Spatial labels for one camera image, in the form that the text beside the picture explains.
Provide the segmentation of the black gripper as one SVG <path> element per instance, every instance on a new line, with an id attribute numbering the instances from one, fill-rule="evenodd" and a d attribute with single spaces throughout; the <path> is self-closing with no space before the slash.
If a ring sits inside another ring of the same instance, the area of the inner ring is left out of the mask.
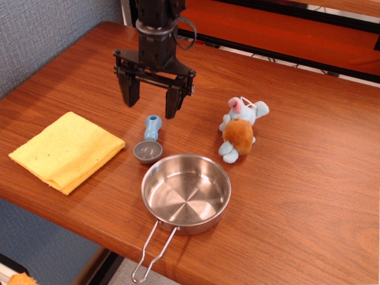
<path id="1" fill-rule="evenodd" d="M 124 103 L 133 107 L 140 99 L 140 83 L 165 88 L 166 119 L 173 119 L 186 96 L 194 92 L 196 72 L 176 57 L 179 47 L 177 28 L 139 31 L 138 50 L 115 49 L 114 72 Z"/>

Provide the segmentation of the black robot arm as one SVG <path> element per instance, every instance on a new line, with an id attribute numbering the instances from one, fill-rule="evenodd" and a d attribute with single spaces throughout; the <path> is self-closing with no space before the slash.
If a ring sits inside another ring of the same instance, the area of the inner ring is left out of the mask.
<path id="1" fill-rule="evenodd" d="M 186 96 L 194 92 L 196 72 L 176 57 L 178 22 L 194 29 L 181 12 L 185 1 L 140 1 L 135 27 L 138 50 L 116 49 L 114 72 L 125 104 L 132 107 L 140 98 L 141 82 L 165 88 L 165 117 L 172 119 Z"/>

